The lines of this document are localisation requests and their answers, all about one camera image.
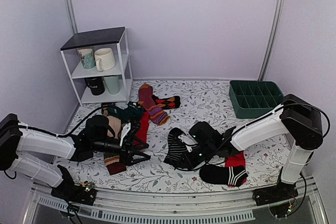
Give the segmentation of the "black white striped sock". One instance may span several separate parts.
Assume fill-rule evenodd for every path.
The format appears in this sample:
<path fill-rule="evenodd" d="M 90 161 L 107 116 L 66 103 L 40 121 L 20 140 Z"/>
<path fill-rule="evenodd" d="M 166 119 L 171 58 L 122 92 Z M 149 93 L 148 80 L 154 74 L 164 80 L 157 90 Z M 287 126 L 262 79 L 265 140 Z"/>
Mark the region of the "black white striped sock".
<path fill-rule="evenodd" d="M 181 135 L 185 136 L 185 133 L 181 129 L 175 127 L 169 131 L 167 137 L 168 153 L 164 162 L 174 167 L 179 165 L 182 156 L 187 152 L 185 143 L 179 138 Z"/>

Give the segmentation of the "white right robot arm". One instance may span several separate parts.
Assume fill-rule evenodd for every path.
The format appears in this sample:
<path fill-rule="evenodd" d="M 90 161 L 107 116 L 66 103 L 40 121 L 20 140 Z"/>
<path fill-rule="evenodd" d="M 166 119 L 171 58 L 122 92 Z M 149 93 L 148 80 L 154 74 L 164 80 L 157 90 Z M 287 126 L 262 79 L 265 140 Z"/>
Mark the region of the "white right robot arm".
<path fill-rule="evenodd" d="M 290 135 L 293 140 L 289 157 L 281 168 L 278 185 L 271 190 L 276 201 L 291 194 L 303 167 L 309 162 L 314 150 L 321 146 L 325 134 L 321 117 L 325 113 L 293 94 L 286 95 L 283 102 L 273 110 L 237 128 L 227 129 L 223 134 L 207 122 L 197 122 L 185 134 L 173 128 L 168 134 L 169 151 L 165 163 L 182 170 L 200 167 L 200 178 L 209 184 L 241 186 L 248 177 L 245 164 L 209 164 L 214 156 L 230 159 L 242 156 L 243 151 L 269 138 Z"/>

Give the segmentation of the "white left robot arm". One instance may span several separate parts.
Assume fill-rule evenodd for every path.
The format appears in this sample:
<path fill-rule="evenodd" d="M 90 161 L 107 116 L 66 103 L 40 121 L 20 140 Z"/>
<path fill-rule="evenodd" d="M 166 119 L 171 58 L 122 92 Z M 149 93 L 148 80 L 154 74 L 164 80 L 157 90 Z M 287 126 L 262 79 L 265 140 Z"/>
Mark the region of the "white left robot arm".
<path fill-rule="evenodd" d="M 1 120 L 1 170 L 12 170 L 32 179 L 41 180 L 67 200 L 78 195 L 78 188 L 66 180 L 67 170 L 40 160 L 31 153 L 42 153 L 82 162 L 93 157 L 94 152 L 116 153 L 127 166 L 147 161 L 150 155 L 142 152 L 148 144 L 136 137 L 140 126 L 127 123 L 120 137 L 103 115 L 86 120 L 85 128 L 78 134 L 59 135 L 21 123 L 16 114 Z"/>

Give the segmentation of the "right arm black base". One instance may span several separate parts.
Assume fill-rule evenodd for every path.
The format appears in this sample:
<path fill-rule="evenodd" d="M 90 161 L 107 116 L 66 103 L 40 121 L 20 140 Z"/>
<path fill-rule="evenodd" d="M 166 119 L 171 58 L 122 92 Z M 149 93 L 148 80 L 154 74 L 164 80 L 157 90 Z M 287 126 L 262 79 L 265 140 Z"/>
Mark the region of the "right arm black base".
<path fill-rule="evenodd" d="M 292 215 L 297 207 L 296 184 L 278 184 L 253 191 L 253 200 L 257 206 L 268 205 L 272 216 L 285 218 Z"/>

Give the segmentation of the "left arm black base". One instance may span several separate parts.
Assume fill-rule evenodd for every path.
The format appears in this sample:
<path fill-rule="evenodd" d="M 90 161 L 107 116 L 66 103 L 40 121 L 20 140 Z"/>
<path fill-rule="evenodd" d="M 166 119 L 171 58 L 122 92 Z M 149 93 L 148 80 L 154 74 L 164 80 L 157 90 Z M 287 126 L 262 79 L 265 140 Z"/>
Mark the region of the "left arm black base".
<path fill-rule="evenodd" d="M 97 194 L 94 183 L 85 181 L 81 184 L 75 184 L 72 176 L 65 167 L 61 165 L 57 167 L 61 171 L 63 181 L 57 187 L 52 188 L 51 195 L 63 199 L 66 202 L 76 202 L 93 206 Z"/>

